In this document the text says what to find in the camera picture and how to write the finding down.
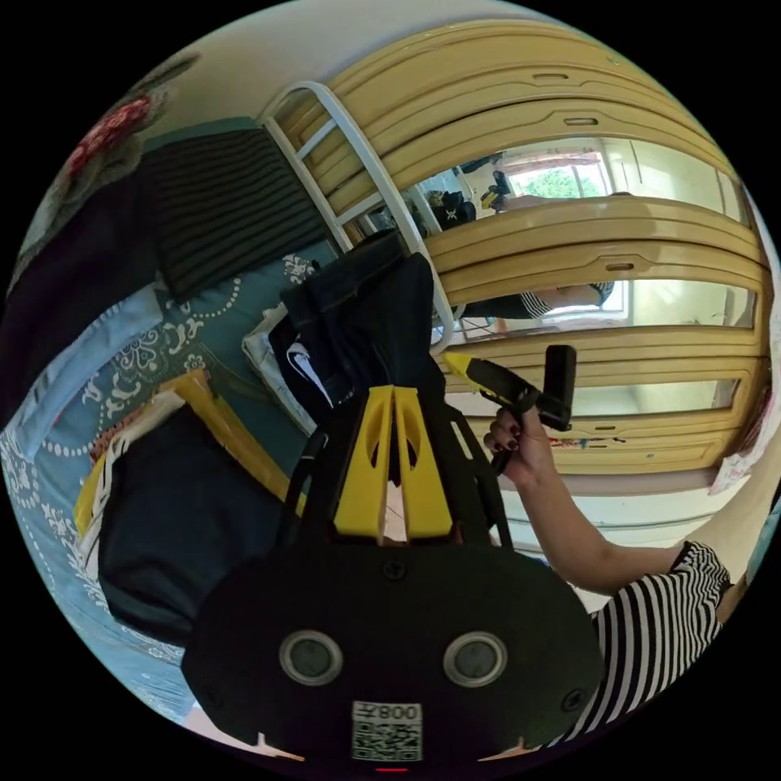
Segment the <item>bed frame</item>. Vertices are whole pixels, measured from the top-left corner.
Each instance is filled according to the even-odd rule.
[[[277,121],[277,115],[294,93],[302,91],[308,92],[316,98],[329,119],[300,149],[296,150],[281,129]],[[460,308],[460,312],[456,311],[454,315],[431,255],[423,242],[412,214],[407,209],[399,188],[394,184],[382,161],[377,156],[377,152],[374,151],[369,140],[347,112],[342,102],[324,84],[316,81],[298,81],[275,97],[268,108],[260,115],[259,122],[271,133],[271,136],[279,145],[288,163],[290,163],[290,166],[298,175],[310,198],[312,198],[312,201],[320,211],[334,236],[334,241],[342,252],[348,252],[354,246],[353,241],[345,231],[345,225],[382,203],[387,205],[391,216],[399,226],[402,239],[410,253],[419,252],[428,260],[431,267],[431,275],[434,279],[434,309],[441,324],[441,329],[438,329],[440,333],[439,340],[431,347],[431,351],[435,355],[442,352],[453,339],[456,318],[460,316],[460,312],[463,312],[463,308]],[[376,191],[371,195],[364,197],[357,204],[339,214],[331,207],[331,204],[306,165],[306,159],[312,151],[337,129],[341,130],[349,141],[352,150],[358,156],[376,188]]]

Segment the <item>bunk bed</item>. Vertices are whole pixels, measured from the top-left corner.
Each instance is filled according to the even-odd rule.
[[[519,51],[524,52],[521,63]],[[299,99],[288,111],[293,98]],[[220,392],[229,397],[247,428],[289,471],[303,446],[303,434],[264,396],[246,366],[241,339],[257,325],[264,310],[278,303],[283,286],[311,273],[315,262],[328,263],[353,247],[360,240],[356,226],[365,225],[366,214],[383,204],[409,251],[421,253],[430,263],[433,314],[438,322],[432,345],[435,355],[452,344],[466,303],[483,295],[514,292],[519,286],[529,289],[529,285],[559,281],[556,270],[546,264],[557,252],[561,254],[552,247],[551,237],[567,224],[580,242],[569,253],[577,267],[573,279],[585,278],[586,272],[591,275],[594,241],[588,229],[583,232],[582,222],[576,225],[576,207],[545,207],[535,209],[534,218],[508,214],[441,231],[426,210],[425,191],[419,185],[466,160],[541,138],[592,133],[642,137],[685,151],[735,176],[708,134],[653,79],[596,41],[561,25],[529,21],[468,22],[418,33],[363,58],[328,84],[300,81],[290,85],[255,121],[242,119],[238,126],[268,130],[328,226],[330,241],[302,247],[273,266],[228,280],[187,303],[173,301],[161,288],[164,322],[104,367],[68,405],[34,464],[20,459],[0,439],[15,514],[55,602],[95,656],[130,691],[177,722],[192,705],[179,670],[180,650],[116,625],[99,590],[79,569],[76,536],[68,516],[79,482],[89,471],[89,444],[107,423],[146,401],[157,383],[205,364],[224,383]],[[181,138],[197,132],[201,130],[185,129],[173,135]],[[211,128],[210,132],[219,131]],[[410,189],[412,202],[424,215],[426,239],[405,202],[403,193]],[[633,255],[641,258],[651,254],[651,221],[667,225],[666,238],[672,242],[681,240],[680,230],[692,233],[691,226],[704,219],[690,208],[690,227],[681,228],[680,212],[671,212],[664,203],[608,205],[597,199],[594,208],[601,216],[612,214],[614,218],[601,223],[606,231],[600,236],[602,246],[626,242],[624,248],[631,245]],[[652,212],[645,222],[637,211],[643,208]],[[634,233],[619,230],[622,221],[626,226],[633,220]],[[778,258],[768,260],[767,250],[759,251],[756,237],[738,228],[725,231],[721,222],[710,227],[710,245],[696,259],[692,255],[683,271],[681,264],[661,262],[659,273],[688,278],[711,263],[725,280],[742,275],[741,280],[748,280],[746,284],[756,292],[767,292],[769,285],[779,290]],[[515,270],[522,256],[524,263],[530,263],[527,272],[536,269],[533,278]],[[645,257],[643,272],[648,273],[658,260]],[[635,273],[635,266],[605,268],[603,263],[602,273],[606,278],[626,279]],[[761,319],[769,306],[768,296],[761,300],[755,329],[733,338],[742,356],[731,365],[736,375],[750,377],[757,367],[752,361],[766,355],[768,333]],[[774,383],[779,381],[781,361],[780,316],[777,296],[770,329]],[[710,371],[719,360],[717,336],[701,334],[699,342],[687,343],[694,352],[681,355],[680,360],[699,356],[701,366],[697,366]],[[466,349],[522,370],[538,382],[545,339],[511,337],[469,344]],[[578,339],[586,365],[592,364],[586,372],[591,377],[605,369],[606,350],[613,351],[610,360],[623,361],[625,372],[631,374],[640,369],[643,359],[658,363],[669,348],[663,338],[657,343],[646,340],[645,354],[635,356],[633,363],[627,359],[632,346],[625,341],[626,333],[603,331]],[[452,378],[447,381],[450,392],[463,390]],[[778,424],[778,388],[774,387],[776,400],[766,416],[770,424],[763,428],[765,442],[772,426]],[[744,411],[750,407],[751,390],[746,386],[741,396]],[[726,422],[728,430],[741,425],[734,417]],[[479,434],[485,429],[479,417],[471,424]],[[632,433],[631,427],[626,430]],[[588,424],[581,425],[576,434],[590,431]],[[648,440],[669,432],[650,425],[639,433]],[[690,451],[705,447],[708,453],[723,452],[726,444],[721,435],[718,441],[705,442],[699,433],[687,434],[694,437],[687,443]]]

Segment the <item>label sticker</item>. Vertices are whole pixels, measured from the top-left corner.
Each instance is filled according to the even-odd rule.
[[[422,761],[423,708],[410,703],[353,702],[352,758]]]

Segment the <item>striped shirt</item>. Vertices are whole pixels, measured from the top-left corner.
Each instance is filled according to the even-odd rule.
[[[685,543],[667,574],[646,575],[592,615],[604,678],[580,719],[555,746],[631,713],[686,672],[722,625],[716,610],[730,575],[701,543]]]
[[[613,284],[613,282],[592,282],[589,284],[589,287],[600,294],[599,306],[602,306],[610,297],[610,294],[613,292]],[[531,317],[543,317],[551,311],[551,307],[534,293],[519,293],[519,295]]]

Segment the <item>blue bedsheet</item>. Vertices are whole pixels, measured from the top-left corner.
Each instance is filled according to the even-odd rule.
[[[90,472],[89,446],[99,432],[146,402],[161,382],[205,365],[215,390],[290,473],[304,436],[264,393],[247,366],[241,341],[263,319],[264,311],[279,303],[280,290],[312,272],[312,260],[327,263],[333,258],[328,244],[317,244],[228,280],[183,305],[175,304],[158,283],[164,321],[91,378],[64,409],[33,464],[15,454],[4,435],[0,437],[11,504],[55,603],[109,671],[173,721],[181,722],[194,703],[179,669],[181,650],[116,623],[76,554],[72,509]]]

